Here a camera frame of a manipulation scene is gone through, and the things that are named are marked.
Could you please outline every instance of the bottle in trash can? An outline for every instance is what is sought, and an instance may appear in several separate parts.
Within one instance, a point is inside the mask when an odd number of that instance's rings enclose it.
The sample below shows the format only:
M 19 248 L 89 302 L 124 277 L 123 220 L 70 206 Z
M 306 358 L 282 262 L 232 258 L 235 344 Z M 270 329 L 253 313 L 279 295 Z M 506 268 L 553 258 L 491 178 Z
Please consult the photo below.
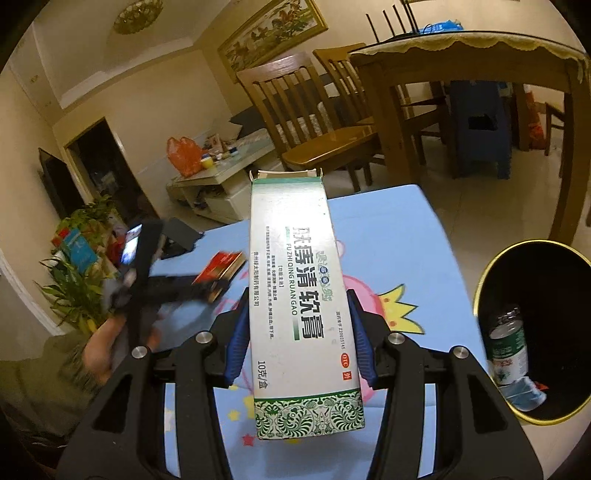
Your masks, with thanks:
M 523 320 L 516 305 L 508 306 L 495 320 L 497 326 L 489 334 L 494 376 L 498 385 L 508 385 L 528 371 Z

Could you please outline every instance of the cartoon tablecloth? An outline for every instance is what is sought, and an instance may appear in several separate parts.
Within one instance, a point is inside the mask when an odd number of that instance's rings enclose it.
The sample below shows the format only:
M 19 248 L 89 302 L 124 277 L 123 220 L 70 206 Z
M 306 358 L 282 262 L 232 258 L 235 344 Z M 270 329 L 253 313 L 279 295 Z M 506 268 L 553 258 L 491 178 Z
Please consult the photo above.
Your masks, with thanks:
M 363 308 L 382 315 L 392 330 L 409 334 L 419 345 L 448 351 L 467 346 L 486 365 L 482 339 L 450 245 L 437 217 L 417 186 L 407 185 L 329 201 L 345 286 Z M 152 274 L 197 274 L 218 251 L 243 251 L 248 257 L 249 222 L 208 231 L 193 252 L 152 267 Z M 238 272 L 213 306 L 191 302 L 165 306 L 161 349 L 180 345 L 208 329 L 230 310 L 248 286 L 248 267 Z M 258 440 L 252 398 L 250 351 L 230 390 L 215 389 L 228 461 L 236 480 L 306 478 L 360 480 L 366 477 L 381 424 L 385 391 L 362 380 L 366 427 L 301 440 Z M 436 399 L 426 385 L 423 451 L 419 475 L 433 471 Z M 165 450 L 168 470 L 180 476 L 174 422 L 174 384 L 165 394 Z

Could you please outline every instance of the hand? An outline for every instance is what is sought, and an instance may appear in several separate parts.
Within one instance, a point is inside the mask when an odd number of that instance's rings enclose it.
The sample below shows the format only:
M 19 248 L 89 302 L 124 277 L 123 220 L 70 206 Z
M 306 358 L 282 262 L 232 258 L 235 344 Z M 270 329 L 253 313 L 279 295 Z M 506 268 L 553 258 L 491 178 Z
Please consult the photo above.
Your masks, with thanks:
M 111 370 L 111 350 L 124 325 L 125 317 L 121 315 L 108 319 L 90 337 L 84 348 L 82 353 L 84 366 L 96 378 L 99 385 L 105 385 L 113 374 Z M 160 331 L 152 328 L 146 346 L 154 351 L 160 343 L 160 337 Z

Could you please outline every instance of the framed painting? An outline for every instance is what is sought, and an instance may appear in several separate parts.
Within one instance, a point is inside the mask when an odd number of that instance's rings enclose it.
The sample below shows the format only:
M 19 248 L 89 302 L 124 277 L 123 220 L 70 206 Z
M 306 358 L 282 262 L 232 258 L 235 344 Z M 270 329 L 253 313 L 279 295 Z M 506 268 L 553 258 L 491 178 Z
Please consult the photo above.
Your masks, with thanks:
M 262 65 L 326 30 L 313 0 L 272 0 L 236 30 L 218 52 L 236 83 L 236 72 Z

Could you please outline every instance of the ceiling light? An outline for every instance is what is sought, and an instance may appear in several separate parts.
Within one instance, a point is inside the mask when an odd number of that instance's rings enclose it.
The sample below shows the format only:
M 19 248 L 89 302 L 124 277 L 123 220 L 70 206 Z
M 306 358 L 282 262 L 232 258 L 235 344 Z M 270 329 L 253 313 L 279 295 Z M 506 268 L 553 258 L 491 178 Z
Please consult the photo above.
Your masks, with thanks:
M 122 35 L 137 33 L 153 24 L 162 11 L 163 0 L 139 0 L 125 8 L 115 20 L 113 29 Z

